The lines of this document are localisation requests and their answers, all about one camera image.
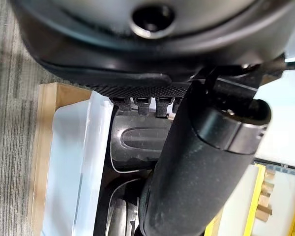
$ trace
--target textured grip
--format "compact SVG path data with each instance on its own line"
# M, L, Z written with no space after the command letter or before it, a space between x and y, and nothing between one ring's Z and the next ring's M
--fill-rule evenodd
M204 98L199 95L202 91L193 92ZM193 116L201 112L191 112L190 107L203 110L207 105L203 100L197 106L192 97L187 95L180 105L151 184L142 195L140 224L146 236L199 236L254 158L253 154L229 152L203 141L193 124L199 121ZM265 117L260 121L263 125L268 123L269 114ZM214 126L207 128L210 133Z

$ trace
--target white surface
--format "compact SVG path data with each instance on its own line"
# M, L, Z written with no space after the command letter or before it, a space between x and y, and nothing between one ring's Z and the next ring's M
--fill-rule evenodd
M89 101L54 116L42 236L92 236L113 105Z
M258 167L250 165L223 208L218 236L243 235L257 175Z
M272 121L258 149L257 157L295 166L295 71L260 87L256 99L272 109Z
M274 189L269 204L273 215L266 223L255 220L253 236L287 236L289 233L295 212L295 176L276 172L272 183Z

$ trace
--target gray plastic part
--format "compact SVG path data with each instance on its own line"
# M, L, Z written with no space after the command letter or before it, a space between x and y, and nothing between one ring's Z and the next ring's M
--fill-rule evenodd
M154 112L140 116L137 111L118 112L111 131L110 155L118 172L151 169L158 160L172 121L156 118Z

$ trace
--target screw hole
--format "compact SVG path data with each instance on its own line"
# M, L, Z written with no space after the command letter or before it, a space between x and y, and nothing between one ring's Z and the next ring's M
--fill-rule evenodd
M174 19L175 14L168 6L145 6L132 14L130 26L140 37L158 39L171 32Z

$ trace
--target knurled surface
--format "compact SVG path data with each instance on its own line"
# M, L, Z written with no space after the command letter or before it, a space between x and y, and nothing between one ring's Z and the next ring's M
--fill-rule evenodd
M108 97L184 97L187 87L92 87Z

